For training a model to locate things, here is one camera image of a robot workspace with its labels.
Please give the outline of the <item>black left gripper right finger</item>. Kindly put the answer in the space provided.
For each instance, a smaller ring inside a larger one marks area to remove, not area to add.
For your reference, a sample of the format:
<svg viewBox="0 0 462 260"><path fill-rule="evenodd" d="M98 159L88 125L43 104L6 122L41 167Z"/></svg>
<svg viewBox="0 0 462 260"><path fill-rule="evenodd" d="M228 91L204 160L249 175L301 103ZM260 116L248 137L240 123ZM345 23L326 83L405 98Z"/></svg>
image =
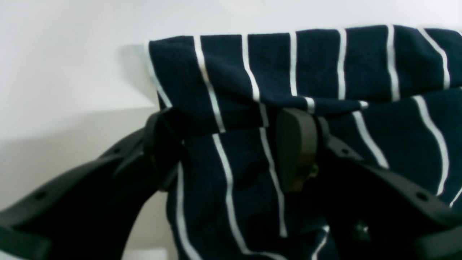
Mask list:
<svg viewBox="0 0 462 260"><path fill-rule="evenodd" d="M461 214L400 174L367 163L324 118L283 108L276 119L282 190L325 217L342 260L460 260Z"/></svg>

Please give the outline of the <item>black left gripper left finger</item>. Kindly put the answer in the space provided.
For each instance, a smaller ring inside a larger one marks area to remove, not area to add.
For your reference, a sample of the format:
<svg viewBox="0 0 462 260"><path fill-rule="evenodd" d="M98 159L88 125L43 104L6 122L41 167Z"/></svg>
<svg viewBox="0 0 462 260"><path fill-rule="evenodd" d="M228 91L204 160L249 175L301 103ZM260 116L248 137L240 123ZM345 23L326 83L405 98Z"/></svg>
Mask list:
<svg viewBox="0 0 462 260"><path fill-rule="evenodd" d="M133 225L170 191L184 155L183 113L156 112L99 158L1 211L1 252L23 260L120 260Z"/></svg>

